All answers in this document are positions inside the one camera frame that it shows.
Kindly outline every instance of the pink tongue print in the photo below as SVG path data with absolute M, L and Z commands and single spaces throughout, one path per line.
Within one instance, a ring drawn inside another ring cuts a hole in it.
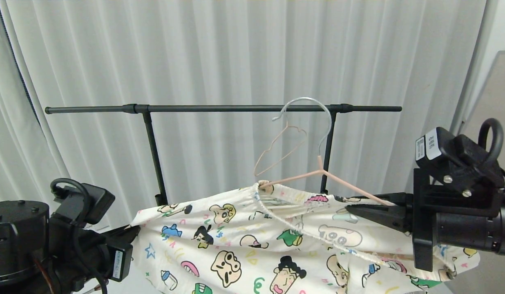
M 278 285 L 275 285 L 273 288 L 274 288 L 275 292 L 278 294 L 282 294 L 284 292 L 282 289 L 280 289 L 280 287 Z

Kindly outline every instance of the clothes rack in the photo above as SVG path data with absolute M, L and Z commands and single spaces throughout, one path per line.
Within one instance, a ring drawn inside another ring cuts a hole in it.
M 333 145 L 334 125 L 337 114 L 344 114 L 353 111 L 371 111 L 371 112 L 400 112 L 401 106 L 353 106 L 351 104 L 330 104 L 326 105 L 331 112 L 333 120 L 331 131 L 327 136 L 325 146 L 325 156 L 323 168 L 329 170 L 329 160 L 331 158 L 331 147 Z M 158 155 L 158 148 L 153 130 L 153 121 L 151 112 L 279 112 L 283 105 L 147 105 L 147 104 L 125 104 L 121 106 L 81 106 L 81 107 L 46 107 L 46 114 L 69 114 L 85 112 L 125 112 L 128 114 L 142 114 L 147 138 L 153 157 L 153 164 L 156 172 L 156 179 L 159 185 L 159 194 L 155 195 L 156 205 L 168 205 L 165 183 L 161 172 L 161 164 Z M 324 111 L 317 105 L 291 105 L 287 111 L 297 112 L 316 112 Z M 320 193 L 328 194 L 326 190 L 327 176 L 322 177 Z

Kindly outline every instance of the screw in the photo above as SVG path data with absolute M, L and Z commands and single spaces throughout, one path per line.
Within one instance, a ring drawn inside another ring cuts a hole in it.
M 443 181 L 447 184 L 450 184 L 450 183 L 452 183 L 452 177 L 449 175 L 446 175 L 443 177 Z

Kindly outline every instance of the blue star print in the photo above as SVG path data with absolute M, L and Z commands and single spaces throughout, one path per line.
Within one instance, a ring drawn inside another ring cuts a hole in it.
M 149 243 L 149 247 L 147 247 L 145 249 L 145 251 L 147 252 L 147 258 L 152 256 L 154 259 L 156 259 L 156 257 L 155 257 L 156 251 L 153 249 L 153 246 L 151 245 L 151 243 Z

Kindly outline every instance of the hanger hook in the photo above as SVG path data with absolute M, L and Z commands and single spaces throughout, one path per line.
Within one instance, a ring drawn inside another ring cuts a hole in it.
M 322 148 L 322 143 L 325 141 L 325 139 L 327 139 L 327 136 L 329 136 L 329 133 L 331 132 L 331 128 L 333 126 L 333 117 L 331 117 L 331 112 L 329 111 L 329 109 L 327 108 L 327 106 L 323 105 L 320 101 L 318 101 L 318 100 L 316 100 L 314 98 L 310 98 L 310 97 L 296 98 L 296 99 L 293 99 L 293 100 L 287 102 L 287 104 L 284 105 L 284 107 L 282 108 L 282 110 L 280 110 L 280 115 L 278 115 L 277 117 L 273 117 L 273 121 L 281 119 L 281 117 L 284 116 L 284 113 L 286 112 L 287 107 L 290 104 L 293 104 L 294 102 L 299 101 L 299 100 L 310 100 L 310 101 L 318 104 L 326 112 L 327 117 L 329 117 L 329 128 L 327 129 L 327 132 L 325 133 L 325 135 L 323 136 L 323 138 L 320 140 L 320 143 L 318 144 L 318 155 L 321 156 L 320 149 Z

